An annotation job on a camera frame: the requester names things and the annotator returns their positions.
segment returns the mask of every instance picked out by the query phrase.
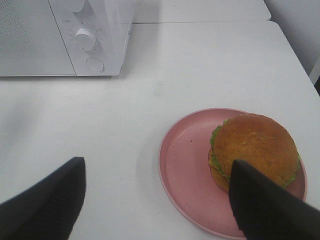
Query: microwave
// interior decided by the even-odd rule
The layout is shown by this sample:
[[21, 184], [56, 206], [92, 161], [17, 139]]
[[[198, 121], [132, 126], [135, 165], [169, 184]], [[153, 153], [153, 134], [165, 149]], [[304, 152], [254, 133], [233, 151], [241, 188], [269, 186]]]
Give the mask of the microwave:
[[0, 76], [116, 76], [134, 0], [0, 0]]

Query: table surface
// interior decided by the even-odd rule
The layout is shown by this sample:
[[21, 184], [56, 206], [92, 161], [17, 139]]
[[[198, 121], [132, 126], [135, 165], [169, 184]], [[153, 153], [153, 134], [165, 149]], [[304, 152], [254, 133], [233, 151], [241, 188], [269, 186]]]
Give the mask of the table surface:
[[269, 20], [263, 0], [137, 0], [135, 23]]
[[320, 209], [320, 98], [273, 22], [134, 24], [120, 76], [0, 85], [0, 202], [85, 157], [86, 197], [71, 240], [220, 239], [175, 209], [158, 174], [166, 131], [206, 108], [281, 123], [304, 161], [307, 202]]

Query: microwave dial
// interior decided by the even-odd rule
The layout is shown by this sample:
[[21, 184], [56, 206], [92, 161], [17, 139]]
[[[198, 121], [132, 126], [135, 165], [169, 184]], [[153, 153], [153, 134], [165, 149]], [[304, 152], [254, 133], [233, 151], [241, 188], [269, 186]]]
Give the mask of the microwave dial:
[[74, 37], [77, 45], [81, 46], [83, 50], [90, 51], [98, 45], [96, 34], [88, 28], [80, 28]]
[[85, 6], [86, 0], [60, 0], [63, 7], [70, 13], [78, 13]]

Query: hamburger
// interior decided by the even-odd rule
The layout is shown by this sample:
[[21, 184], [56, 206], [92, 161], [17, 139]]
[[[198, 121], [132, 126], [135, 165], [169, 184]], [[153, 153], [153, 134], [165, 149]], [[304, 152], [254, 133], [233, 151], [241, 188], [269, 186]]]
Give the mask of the hamburger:
[[210, 145], [211, 175], [227, 192], [236, 159], [248, 162], [283, 188], [300, 168], [300, 156], [288, 131], [263, 115], [244, 113], [225, 120], [212, 132]]

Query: pink plate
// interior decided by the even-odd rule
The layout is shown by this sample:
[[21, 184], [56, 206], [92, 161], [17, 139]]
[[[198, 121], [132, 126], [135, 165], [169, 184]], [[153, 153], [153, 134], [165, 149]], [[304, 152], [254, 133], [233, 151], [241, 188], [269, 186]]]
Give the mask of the pink plate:
[[[211, 177], [208, 165], [212, 131], [240, 110], [205, 109], [176, 122], [162, 140], [159, 175], [179, 212], [199, 227], [222, 237], [245, 239], [233, 216], [228, 194]], [[305, 200], [307, 178], [304, 165], [287, 190]]]

